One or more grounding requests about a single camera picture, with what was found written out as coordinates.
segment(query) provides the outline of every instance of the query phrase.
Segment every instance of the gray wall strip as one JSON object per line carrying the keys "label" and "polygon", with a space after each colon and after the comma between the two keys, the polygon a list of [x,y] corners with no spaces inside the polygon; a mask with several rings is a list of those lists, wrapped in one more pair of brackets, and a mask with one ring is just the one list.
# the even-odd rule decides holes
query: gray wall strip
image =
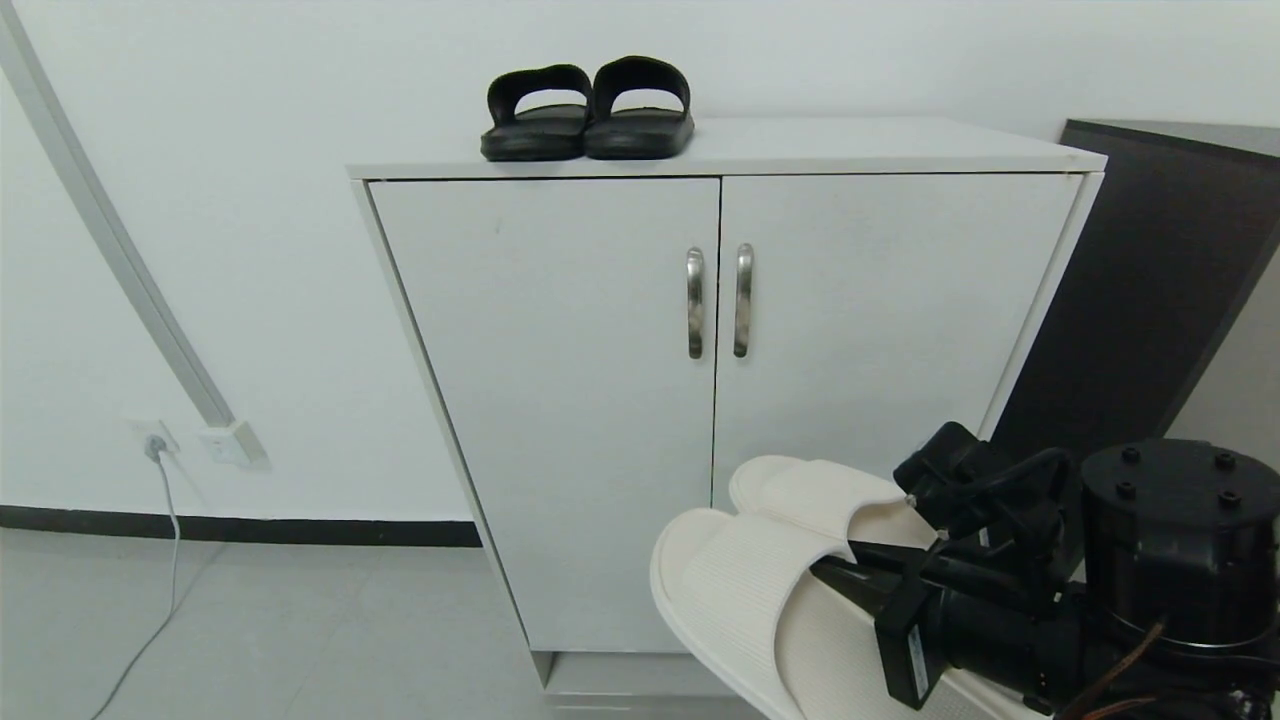
{"label": "gray wall strip", "polygon": [[165,304],[160,288],[147,272],[133,240],[115,213],[102,183],[84,155],[76,132],[58,102],[49,77],[45,76],[36,50],[22,27],[12,0],[0,0],[0,68],[27,113],[36,137],[61,178],[84,227],[97,243],[106,264],[115,274],[124,295],[133,304],[142,324],[151,333],[173,374],[196,404],[200,415],[211,427],[229,425],[236,418],[205,366],[196,356],[187,336]]}

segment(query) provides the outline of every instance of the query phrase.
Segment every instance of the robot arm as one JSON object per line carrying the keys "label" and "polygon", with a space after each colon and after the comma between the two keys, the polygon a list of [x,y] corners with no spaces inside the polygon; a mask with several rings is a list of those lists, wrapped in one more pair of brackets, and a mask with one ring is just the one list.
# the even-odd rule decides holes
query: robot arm
{"label": "robot arm", "polygon": [[812,568],[876,616],[888,692],[919,708],[948,666],[1062,720],[1271,717],[1280,475],[1153,439],[1079,468],[1087,583],[1066,578],[1060,450],[1011,462],[956,423],[893,473],[928,550],[851,542]]}

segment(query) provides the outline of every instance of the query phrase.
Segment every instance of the cabinet door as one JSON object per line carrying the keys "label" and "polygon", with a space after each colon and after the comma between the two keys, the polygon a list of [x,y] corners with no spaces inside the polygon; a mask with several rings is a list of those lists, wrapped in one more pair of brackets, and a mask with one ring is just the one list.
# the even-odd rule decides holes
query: cabinet door
{"label": "cabinet door", "polygon": [[530,646],[682,652],[648,568],[662,528],[710,502],[719,181],[372,193]]}
{"label": "cabinet door", "polygon": [[[716,506],[730,506],[730,477],[756,455],[888,478],[943,421],[977,432],[1079,184],[1057,174],[724,178]],[[737,357],[744,243],[754,266]]]}

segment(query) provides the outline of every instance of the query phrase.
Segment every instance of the gray floor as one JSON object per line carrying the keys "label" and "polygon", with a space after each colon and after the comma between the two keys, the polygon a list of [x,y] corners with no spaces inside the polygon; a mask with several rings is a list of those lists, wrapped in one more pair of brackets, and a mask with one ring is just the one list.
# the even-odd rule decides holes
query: gray floor
{"label": "gray floor", "polygon": [[[0,530],[0,716],[87,720],[172,541]],[[106,719],[553,717],[479,550],[184,542]]]}

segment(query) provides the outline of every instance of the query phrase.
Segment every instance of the white wall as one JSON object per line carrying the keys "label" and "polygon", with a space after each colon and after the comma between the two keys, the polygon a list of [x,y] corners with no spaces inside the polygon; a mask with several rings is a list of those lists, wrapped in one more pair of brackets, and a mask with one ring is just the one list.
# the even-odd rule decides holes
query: white wall
{"label": "white wall", "polygon": [[1169,437],[1207,439],[1280,468],[1280,256],[1183,405]]}
{"label": "white wall", "polygon": [[0,501],[157,509],[115,421],[183,443],[182,511],[465,518],[343,164],[475,146],[493,76],[680,65],[698,117],[945,114],[1280,124],[1275,3],[333,0],[18,9],[193,346],[271,456],[214,466],[198,418],[5,113]]}

